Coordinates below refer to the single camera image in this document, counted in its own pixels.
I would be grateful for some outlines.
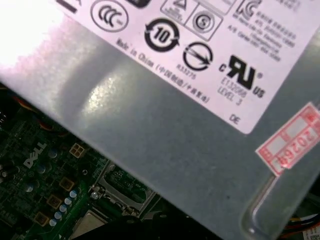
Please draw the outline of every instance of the ccc mark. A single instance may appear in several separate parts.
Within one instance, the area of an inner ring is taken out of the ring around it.
[[[98,14],[99,18],[106,24],[109,24],[111,27],[115,26],[113,23],[113,18],[117,15],[122,16],[122,13],[112,8],[110,5],[101,7]]]
[[[97,0],[91,7],[91,18],[95,25],[106,32],[120,32],[129,22],[127,10],[115,0]]]

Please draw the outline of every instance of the green circuit board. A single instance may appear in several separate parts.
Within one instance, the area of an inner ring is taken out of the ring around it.
[[[98,178],[136,203],[146,201],[148,187],[118,166],[101,176],[110,160],[74,135],[58,134],[64,129],[44,115],[42,120],[54,131],[20,108],[0,131],[0,228],[9,229],[1,240],[70,239],[92,209],[105,222],[120,217],[129,206],[103,197],[103,191],[99,199],[91,196]]]

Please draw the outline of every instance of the red stamp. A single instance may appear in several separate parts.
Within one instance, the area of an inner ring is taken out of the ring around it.
[[[255,152],[280,176],[320,141],[320,113],[308,103]]]

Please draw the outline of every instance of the warning triangle symbol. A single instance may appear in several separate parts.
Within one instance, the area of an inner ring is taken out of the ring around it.
[[[187,0],[175,0],[173,2],[173,5],[175,5],[178,8],[181,8],[183,10],[187,9]]]

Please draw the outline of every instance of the wire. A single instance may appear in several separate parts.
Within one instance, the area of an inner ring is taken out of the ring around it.
[[[299,229],[299,230],[296,230],[296,231],[291,231],[291,232],[288,232],[288,233],[284,233],[279,238],[280,239],[285,239],[285,238],[288,238],[288,237],[290,237],[292,235],[295,235],[295,234],[298,234],[298,233],[313,229],[313,228],[318,227],[318,226],[320,226],[320,221],[316,222],[316,223],[313,223],[313,224],[309,225],[308,227],[304,227],[303,229]]]
[[[29,111],[32,111],[34,113],[38,113],[37,110],[35,110],[34,108],[32,108],[31,106],[29,106],[26,102],[24,102],[23,100],[21,100],[20,98],[16,97],[16,96],[13,96],[12,97],[15,101],[18,102],[18,104],[20,104],[21,107],[29,110]]]
[[[312,218],[309,218],[306,220],[292,221],[292,222],[289,222],[287,225],[288,226],[295,226],[295,225],[308,224],[308,223],[315,222],[315,221],[320,221],[320,214],[317,214],[317,215],[313,216]]]
[[[299,222],[301,219],[299,217],[290,218],[290,222]]]
[[[310,219],[289,222],[285,230],[282,232],[280,238],[287,238],[291,235],[298,234],[309,229],[313,229],[317,226],[320,226],[320,214],[317,214],[316,216]]]
[[[19,105],[29,111],[31,111],[33,113],[33,117],[36,119],[36,121],[39,123],[40,128],[42,128],[43,130],[46,130],[48,132],[51,132],[53,134],[57,134],[58,137],[65,137],[66,135],[69,134],[68,131],[63,131],[63,132],[59,132],[59,131],[54,131],[54,127],[52,125],[49,125],[47,123],[45,123],[44,121],[41,120],[41,117],[39,115],[39,112],[34,109],[33,107],[31,107],[28,103],[24,102],[23,100],[21,100],[20,98],[18,98],[17,96],[13,96],[12,97],[16,102],[19,103]]]

